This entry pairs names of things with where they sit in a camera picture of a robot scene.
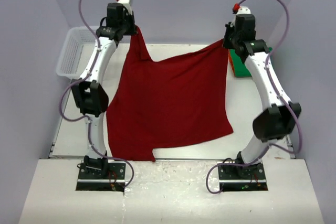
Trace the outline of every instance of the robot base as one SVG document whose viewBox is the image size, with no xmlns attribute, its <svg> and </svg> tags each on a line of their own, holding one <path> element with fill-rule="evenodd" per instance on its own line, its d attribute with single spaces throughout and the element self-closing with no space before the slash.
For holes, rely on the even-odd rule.
<svg viewBox="0 0 336 224">
<path fill-rule="evenodd" d="M 79 174 L 76 191 L 122 191 L 125 187 L 125 163 L 108 163 L 101 160 L 102 166 L 89 166 L 85 161 L 78 165 Z"/>
<path fill-rule="evenodd" d="M 221 166 L 218 168 L 219 188 L 225 191 L 267 191 L 263 164 L 249 167 Z"/>
</svg>

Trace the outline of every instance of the green object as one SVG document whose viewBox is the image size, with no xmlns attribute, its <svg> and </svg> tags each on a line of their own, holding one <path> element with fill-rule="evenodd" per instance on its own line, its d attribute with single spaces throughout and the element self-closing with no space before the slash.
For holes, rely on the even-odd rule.
<svg viewBox="0 0 336 224">
<path fill-rule="evenodd" d="M 231 64 L 232 71 L 235 75 L 235 77 L 251 77 L 250 72 L 247 70 L 245 65 L 242 63 L 240 60 L 239 56 L 236 55 L 234 49 L 230 49 L 230 54 L 229 54 L 229 61 Z"/>
</svg>

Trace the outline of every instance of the table top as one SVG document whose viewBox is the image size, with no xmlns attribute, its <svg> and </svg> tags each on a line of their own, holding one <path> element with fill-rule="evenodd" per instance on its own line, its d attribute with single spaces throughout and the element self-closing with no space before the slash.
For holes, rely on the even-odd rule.
<svg viewBox="0 0 336 224">
<path fill-rule="evenodd" d="M 75 191 L 78 160 L 39 160 L 19 224 L 323 224 L 304 160 L 266 159 L 268 191 L 212 195 L 215 161 L 132 162 L 125 194 Z M 209 185 L 218 189 L 218 172 Z"/>
<path fill-rule="evenodd" d="M 148 44 L 149 54 L 154 61 L 163 60 L 187 52 L 197 51 L 207 45 L 163 45 Z M 107 67 L 103 88 L 111 101 L 119 84 L 120 75 L 129 44 L 120 44 Z M 92 54 L 93 44 L 84 46 L 83 54 Z M 235 157 L 244 149 L 253 136 L 252 121 L 261 113 L 262 106 L 258 90 L 251 78 L 235 78 L 228 64 L 226 85 L 226 112 L 233 127 L 233 134 L 201 144 L 177 148 L 153 150 L 156 159 L 224 159 Z M 67 101 L 65 114 L 70 118 L 81 116 L 73 96 Z M 108 147 L 106 118 L 104 119 L 104 140 Z M 287 147 L 285 140 L 279 145 Z M 83 157 L 88 151 L 87 132 L 84 121 L 70 123 L 61 121 L 53 150 L 53 157 Z M 290 158 L 289 154 L 272 148 L 264 158 Z"/>
</svg>

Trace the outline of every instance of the red cloth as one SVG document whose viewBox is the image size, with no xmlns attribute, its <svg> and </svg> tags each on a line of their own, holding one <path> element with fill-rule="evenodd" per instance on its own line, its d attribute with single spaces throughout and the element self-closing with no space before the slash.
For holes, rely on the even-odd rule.
<svg viewBox="0 0 336 224">
<path fill-rule="evenodd" d="M 154 62 L 138 28 L 107 109 L 114 157 L 155 161 L 154 148 L 193 145 L 233 133 L 225 111 L 228 50 L 222 42 Z"/>
</svg>

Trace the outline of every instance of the white basket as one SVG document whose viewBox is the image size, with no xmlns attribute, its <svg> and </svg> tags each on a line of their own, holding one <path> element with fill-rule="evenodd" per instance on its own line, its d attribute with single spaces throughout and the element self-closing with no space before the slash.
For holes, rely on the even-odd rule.
<svg viewBox="0 0 336 224">
<path fill-rule="evenodd" d="M 87 27 L 70 29 L 57 63 L 57 75 L 78 79 L 89 62 L 95 42 L 95 37 Z M 92 46 L 90 54 L 83 53 L 85 46 Z"/>
</svg>

